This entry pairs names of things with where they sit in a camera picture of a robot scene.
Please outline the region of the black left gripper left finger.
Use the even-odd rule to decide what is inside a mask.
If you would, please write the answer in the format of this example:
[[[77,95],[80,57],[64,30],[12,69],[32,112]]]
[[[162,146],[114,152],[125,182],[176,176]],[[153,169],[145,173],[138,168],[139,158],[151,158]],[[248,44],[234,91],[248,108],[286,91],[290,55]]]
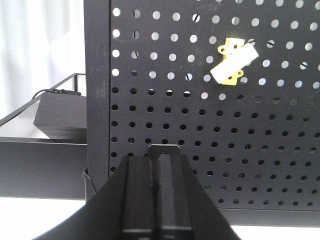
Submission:
[[[126,156],[86,204],[38,240],[155,240],[152,163]]]

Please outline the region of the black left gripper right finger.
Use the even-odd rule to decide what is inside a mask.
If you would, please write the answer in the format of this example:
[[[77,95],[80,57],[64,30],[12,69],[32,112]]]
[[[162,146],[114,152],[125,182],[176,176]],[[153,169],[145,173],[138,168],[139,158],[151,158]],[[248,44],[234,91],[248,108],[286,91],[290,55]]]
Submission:
[[[184,156],[163,154],[157,162],[159,240],[238,240]]]

